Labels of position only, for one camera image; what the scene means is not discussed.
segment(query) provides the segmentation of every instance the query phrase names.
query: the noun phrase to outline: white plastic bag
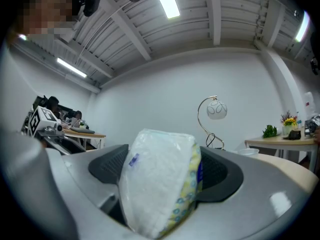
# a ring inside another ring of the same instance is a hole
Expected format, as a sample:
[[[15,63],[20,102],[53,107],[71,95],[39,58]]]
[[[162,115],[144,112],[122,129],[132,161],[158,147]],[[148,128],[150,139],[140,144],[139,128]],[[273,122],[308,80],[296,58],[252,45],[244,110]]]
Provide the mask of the white plastic bag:
[[[200,148],[192,135],[142,130],[119,181],[128,226],[156,239],[182,221],[198,191],[200,162]]]
[[[306,112],[306,119],[309,120],[312,117],[318,115],[316,113],[316,105],[314,101],[314,96],[310,91],[304,94],[304,103],[305,103],[305,112]]]

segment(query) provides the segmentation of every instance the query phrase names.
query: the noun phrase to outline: desk lamp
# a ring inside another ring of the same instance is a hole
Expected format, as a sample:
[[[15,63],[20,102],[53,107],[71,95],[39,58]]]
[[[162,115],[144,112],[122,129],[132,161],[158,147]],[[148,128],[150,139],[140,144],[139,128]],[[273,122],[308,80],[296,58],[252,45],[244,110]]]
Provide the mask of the desk lamp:
[[[206,101],[206,100],[210,100],[212,99],[212,101],[207,105],[206,107],[206,113],[208,115],[208,117],[212,120],[219,120],[219,119],[223,119],[226,117],[227,115],[227,106],[221,101],[221,100],[218,100],[217,99],[217,96],[210,96],[208,98],[205,98],[199,105],[198,107],[198,113],[197,113],[197,116],[198,116],[198,122],[200,124],[200,126],[204,129],[205,133],[208,135],[208,137],[206,138],[206,141],[205,141],[205,144],[207,147],[209,147],[209,145],[212,146],[212,142],[215,140],[215,139],[218,139],[219,141],[222,142],[222,150],[224,149],[225,147],[225,143],[222,139],[220,139],[219,137],[217,137],[213,132],[210,132],[208,131],[200,122],[200,119],[199,119],[199,110],[200,110],[200,107],[201,105]]]

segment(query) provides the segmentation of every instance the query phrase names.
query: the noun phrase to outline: wooden table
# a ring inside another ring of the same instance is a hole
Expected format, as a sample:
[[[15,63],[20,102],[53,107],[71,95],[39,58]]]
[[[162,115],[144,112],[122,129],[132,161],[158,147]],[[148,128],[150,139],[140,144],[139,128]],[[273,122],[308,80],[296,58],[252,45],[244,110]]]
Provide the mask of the wooden table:
[[[96,146],[96,148],[103,149],[106,144],[106,135],[100,134],[100,133],[84,133],[84,132],[76,132],[74,130],[70,129],[63,129],[64,135],[69,137],[74,137],[78,139],[78,142],[80,143],[80,138],[84,139],[84,148],[87,146],[87,139],[98,139],[99,144]]]
[[[255,154],[251,155],[250,157],[259,159],[279,168],[284,174],[286,174],[290,179],[297,183],[303,190],[310,194],[313,192],[319,181],[318,177],[311,171],[295,162],[291,162],[289,160],[267,154]]]
[[[316,163],[317,163],[317,154],[318,154],[318,144],[315,143],[314,139],[307,136],[305,137],[303,131],[301,130],[301,139],[298,140],[289,140],[283,139],[282,135],[271,137],[271,138],[253,138],[246,139],[245,145],[247,148],[250,146],[276,149],[275,156],[279,157],[279,150],[283,150],[283,158],[288,159],[288,151],[307,151],[311,152],[311,160],[309,170],[314,172]]]

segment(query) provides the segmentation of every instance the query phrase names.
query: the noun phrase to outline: yellow flower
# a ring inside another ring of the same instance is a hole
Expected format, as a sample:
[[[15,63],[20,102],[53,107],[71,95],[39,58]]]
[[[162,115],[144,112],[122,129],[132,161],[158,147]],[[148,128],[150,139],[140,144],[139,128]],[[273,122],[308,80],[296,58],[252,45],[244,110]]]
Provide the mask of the yellow flower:
[[[285,120],[285,121],[283,122],[283,125],[284,125],[284,126],[291,126],[291,125],[296,126],[296,125],[297,125],[297,122],[296,122],[296,120],[295,120],[293,117],[291,117],[291,118],[288,118],[287,120]]]

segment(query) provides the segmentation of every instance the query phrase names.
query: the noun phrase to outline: white lamp shade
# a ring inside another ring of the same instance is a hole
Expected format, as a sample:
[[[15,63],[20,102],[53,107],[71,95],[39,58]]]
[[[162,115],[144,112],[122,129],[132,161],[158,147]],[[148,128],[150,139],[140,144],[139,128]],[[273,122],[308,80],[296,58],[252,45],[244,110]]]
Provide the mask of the white lamp shade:
[[[206,113],[210,119],[224,119],[227,115],[227,106],[221,100],[215,99],[206,107]]]

